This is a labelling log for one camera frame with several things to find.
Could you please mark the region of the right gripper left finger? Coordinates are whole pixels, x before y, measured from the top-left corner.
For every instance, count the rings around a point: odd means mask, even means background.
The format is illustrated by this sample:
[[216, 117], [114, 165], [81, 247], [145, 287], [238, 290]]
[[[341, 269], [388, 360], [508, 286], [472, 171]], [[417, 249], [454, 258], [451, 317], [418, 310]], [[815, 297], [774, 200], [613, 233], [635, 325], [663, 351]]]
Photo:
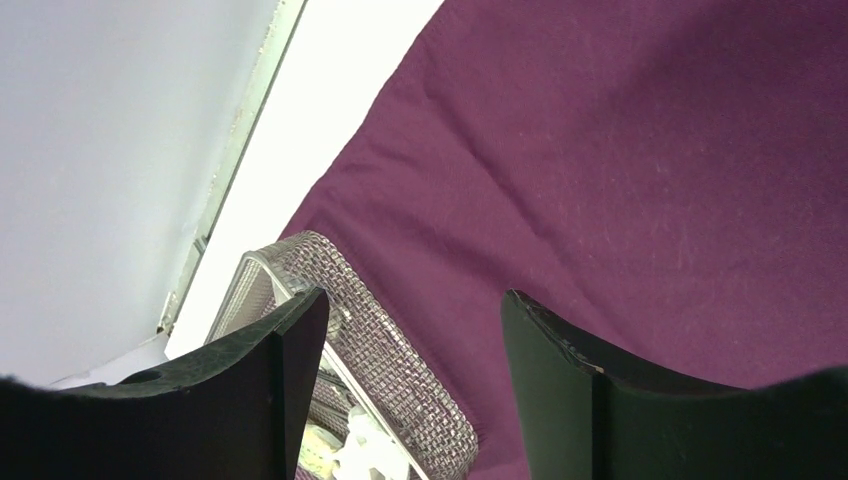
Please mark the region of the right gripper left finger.
[[260, 320], [123, 381], [1, 383], [5, 479], [292, 479], [329, 300], [296, 294]]

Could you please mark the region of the green packet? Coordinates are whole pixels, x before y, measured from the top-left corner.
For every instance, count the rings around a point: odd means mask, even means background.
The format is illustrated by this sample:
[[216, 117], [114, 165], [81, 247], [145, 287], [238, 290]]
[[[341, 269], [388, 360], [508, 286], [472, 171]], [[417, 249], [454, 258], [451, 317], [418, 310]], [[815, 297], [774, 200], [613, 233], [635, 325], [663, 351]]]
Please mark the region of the green packet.
[[336, 453], [343, 442], [333, 433], [313, 423], [304, 429], [298, 454], [298, 469], [314, 479], [333, 479], [338, 462]]

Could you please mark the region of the wire mesh instrument tray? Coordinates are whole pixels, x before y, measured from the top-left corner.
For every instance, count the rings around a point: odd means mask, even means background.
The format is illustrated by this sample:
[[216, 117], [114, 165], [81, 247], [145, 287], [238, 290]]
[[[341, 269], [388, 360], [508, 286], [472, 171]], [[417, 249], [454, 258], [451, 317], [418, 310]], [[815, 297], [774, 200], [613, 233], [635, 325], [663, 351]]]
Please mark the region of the wire mesh instrument tray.
[[208, 341], [312, 287], [326, 291], [330, 310], [309, 422], [342, 439], [349, 410], [360, 407], [400, 447], [411, 478], [466, 478], [478, 454], [471, 423], [326, 237], [304, 231], [245, 253]]

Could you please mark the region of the purple cloth wrap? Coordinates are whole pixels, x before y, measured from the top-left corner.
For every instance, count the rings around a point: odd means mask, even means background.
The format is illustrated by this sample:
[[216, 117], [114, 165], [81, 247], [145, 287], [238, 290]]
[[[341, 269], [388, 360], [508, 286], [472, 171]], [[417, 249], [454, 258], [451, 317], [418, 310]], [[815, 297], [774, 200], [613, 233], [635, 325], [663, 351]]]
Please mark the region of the purple cloth wrap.
[[517, 289], [678, 372], [847, 361], [843, 1], [447, 1], [286, 233], [330, 240], [529, 477]]

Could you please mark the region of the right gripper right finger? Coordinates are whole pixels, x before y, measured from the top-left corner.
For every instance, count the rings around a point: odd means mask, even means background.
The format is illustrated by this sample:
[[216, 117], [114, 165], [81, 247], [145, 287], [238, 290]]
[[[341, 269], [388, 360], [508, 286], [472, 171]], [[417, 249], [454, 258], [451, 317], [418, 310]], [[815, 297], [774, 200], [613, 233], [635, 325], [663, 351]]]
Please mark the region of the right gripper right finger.
[[535, 479], [847, 475], [843, 367], [746, 390], [640, 358], [518, 290], [501, 321]]

